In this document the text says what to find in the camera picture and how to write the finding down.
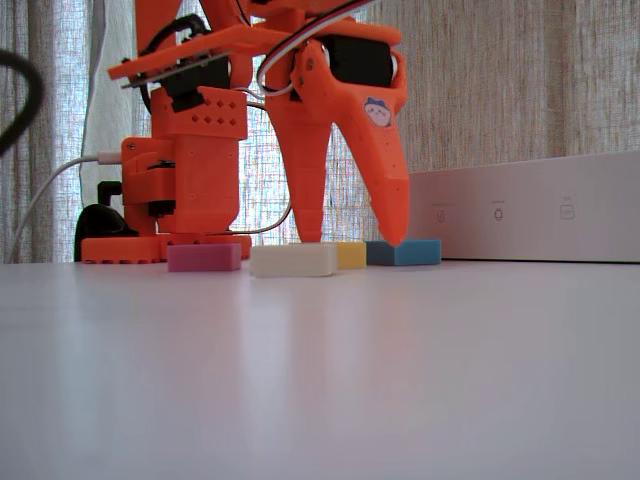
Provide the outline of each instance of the wire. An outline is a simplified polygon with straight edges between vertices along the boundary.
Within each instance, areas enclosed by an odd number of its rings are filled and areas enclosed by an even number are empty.
[[[253,108],[258,108],[258,109],[262,110],[263,112],[267,112],[267,114],[269,113],[267,111],[267,108],[261,103],[247,102],[247,106],[248,107],[253,107]],[[289,195],[289,203],[287,203],[287,208],[285,208],[284,213],[272,225],[269,225],[268,227],[258,228],[256,230],[233,230],[231,232],[215,233],[214,235],[230,235],[230,234],[231,235],[258,235],[260,233],[266,233],[266,232],[269,232],[271,230],[275,230],[280,225],[282,225],[285,222],[285,220],[287,218],[289,218],[289,215],[291,214],[291,210],[292,210],[291,195]]]
[[[236,90],[238,92],[244,92],[244,93],[248,93],[249,95],[251,95],[253,98],[255,98],[256,100],[259,100],[261,102],[264,102],[264,97],[255,93],[253,90],[251,90],[250,88],[245,88],[245,87],[236,87],[233,90]]]
[[[242,23],[244,23],[247,26],[251,26],[251,21],[247,17],[247,14],[244,13],[244,10],[242,9],[242,5],[240,5],[240,0],[236,0],[236,4],[238,5],[238,10],[240,10],[240,20],[242,20]]]
[[[20,225],[18,225],[18,228],[16,229],[16,233],[13,236],[13,241],[11,242],[11,246],[9,247],[9,256],[4,261],[5,264],[11,263],[14,257],[16,256],[16,253],[18,250],[18,242],[20,241],[20,237],[22,236],[22,231],[24,230],[24,227],[27,225],[27,222],[29,221],[29,217],[33,213],[33,209],[38,203],[38,200],[40,200],[40,197],[42,197],[44,192],[47,191],[47,188],[49,188],[49,185],[51,185],[51,183],[55,180],[55,178],[58,175],[60,175],[62,172],[67,170],[68,168],[71,168],[75,165],[79,165],[81,163],[97,162],[97,161],[98,161],[97,156],[76,158],[75,160],[71,160],[70,162],[67,162],[64,165],[61,165],[58,168],[56,168],[56,170],[49,176],[49,178],[47,178],[47,180],[42,184],[42,186],[38,189],[34,197],[31,199],[31,202],[27,207],[27,212],[22,217],[22,220],[20,221]]]
[[[287,92],[293,90],[293,84],[289,83],[284,88],[279,90],[267,87],[264,84],[265,77],[269,69],[282,57],[287,55],[293,49],[295,49],[298,45],[300,45],[305,40],[311,38],[313,35],[318,33],[321,30],[324,30],[330,24],[337,22],[338,20],[342,20],[345,17],[351,15],[354,11],[364,7],[365,5],[372,3],[377,0],[351,0],[349,2],[345,2],[342,5],[337,6],[336,8],[329,10],[326,13],[316,17],[314,20],[306,23],[298,30],[293,32],[287,38],[278,43],[275,47],[273,47],[269,53],[267,53],[266,57],[260,64],[258,71],[256,72],[256,79],[258,81],[258,86],[260,87],[260,91],[267,97],[275,97],[279,95],[284,95]]]
[[[207,27],[205,26],[204,22],[195,13],[176,18],[175,20],[172,20],[167,25],[165,25],[158,33],[154,35],[149,44],[140,51],[139,56],[143,57],[155,52],[158,47],[162,45],[162,42],[164,42],[171,35],[174,35],[186,29],[191,30],[192,37],[195,35],[204,35],[208,33]],[[151,97],[149,95],[148,84],[143,83],[142,85],[140,85],[139,89],[140,96],[142,97],[142,102],[147,108],[147,111],[151,113]]]
[[[29,93],[24,107],[22,107],[20,113],[18,113],[13,122],[11,122],[9,128],[0,135],[1,157],[4,152],[20,138],[35,119],[38,110],[40,110],[40,105],[42,105],[44,85],[42,83],[42,77],[35,67],[13,52],[0,50],[0,65],[9,67],[21,74],[27,80],[29,87]]]

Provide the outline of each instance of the table surface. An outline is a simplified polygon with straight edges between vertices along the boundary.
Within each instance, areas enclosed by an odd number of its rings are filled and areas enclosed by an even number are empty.
[[[0,267],[0,478],[640,478],[640,266]]]

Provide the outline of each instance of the blue block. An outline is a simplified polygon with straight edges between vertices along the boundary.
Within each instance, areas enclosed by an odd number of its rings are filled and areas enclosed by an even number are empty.
[[[367,265],[409,266],[439,265],[442,262],[440,240],[406,240],[398,247],[387,242],[367,242]]]

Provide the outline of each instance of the cartoon face sticker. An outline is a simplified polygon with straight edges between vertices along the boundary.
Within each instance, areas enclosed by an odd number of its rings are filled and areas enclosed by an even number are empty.
[[[364,104],[364,111],[378,127],[391,126],[391,110],[384,103],[384,100],[369,97]]]

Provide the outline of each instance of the white box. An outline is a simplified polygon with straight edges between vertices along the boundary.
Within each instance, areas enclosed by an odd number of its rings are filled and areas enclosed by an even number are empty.
[[[450,259],[640,262],[640,152],[411,175],[409,238]]]

